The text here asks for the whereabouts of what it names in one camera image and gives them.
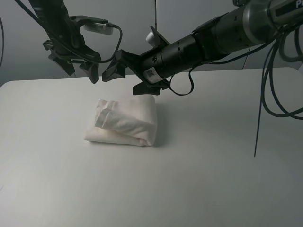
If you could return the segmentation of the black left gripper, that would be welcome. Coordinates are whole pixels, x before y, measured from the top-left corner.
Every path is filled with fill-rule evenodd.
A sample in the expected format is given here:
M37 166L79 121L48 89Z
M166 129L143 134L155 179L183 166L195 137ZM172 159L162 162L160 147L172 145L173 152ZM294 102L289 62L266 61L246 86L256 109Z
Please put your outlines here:
M53 38L46 40L43 43L43 47L50 51L51 54L48 59L55 62L64 72L71 76L74 72L74 66L71 61L82 62L79 68L82 69L92 84L96 84L99 81L99 64L101 61L100 54L86 46L83 35L77 36L76 40L80 42L79 47L73 47L71 40L67 40L67 44L73 49L73 52L66 49L59 44Z

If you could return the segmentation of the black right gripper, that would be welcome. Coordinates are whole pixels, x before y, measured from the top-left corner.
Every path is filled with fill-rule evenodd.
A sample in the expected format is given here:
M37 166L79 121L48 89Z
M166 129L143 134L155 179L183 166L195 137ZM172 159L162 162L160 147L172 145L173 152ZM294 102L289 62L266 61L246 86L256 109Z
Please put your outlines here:
M142 81L133 87L133 95L155 95L160 90L169 88L169 82L162 78L154 67L143 69L142 59L139 55L119 50L115 53L108 68L102 73L102 81L109 82L113 79L125 78L126 68L130 68Z

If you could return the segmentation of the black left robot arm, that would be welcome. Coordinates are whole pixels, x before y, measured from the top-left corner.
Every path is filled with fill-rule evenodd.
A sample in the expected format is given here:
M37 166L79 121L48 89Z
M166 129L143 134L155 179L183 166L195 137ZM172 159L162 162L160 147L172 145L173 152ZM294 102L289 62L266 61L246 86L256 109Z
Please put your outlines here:
M105 24L107 20L88 16L71 17L62 0L31 0L29 3L34 11L19 0L16 3L46 31L49 40L43 43L43 47L51 51L48 56L50 60L68 75L75 72L73 64L79 64L93 84L98 82L101 57L86 46L80 28L91 23Z

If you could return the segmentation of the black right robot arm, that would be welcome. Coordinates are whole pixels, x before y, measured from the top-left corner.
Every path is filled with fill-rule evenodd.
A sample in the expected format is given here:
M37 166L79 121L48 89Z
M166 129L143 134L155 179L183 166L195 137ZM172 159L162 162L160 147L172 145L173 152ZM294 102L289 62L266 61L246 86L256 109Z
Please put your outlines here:
M169 77L199 65L220 63L233 52L267 44L283 27L302 17L300 0L249 0L174 43L152 29L147 37L152 49L141 55L119 50L102 80L124 78L126 69L131 69L141 80L133 87L134 95L159 95L169 88Z

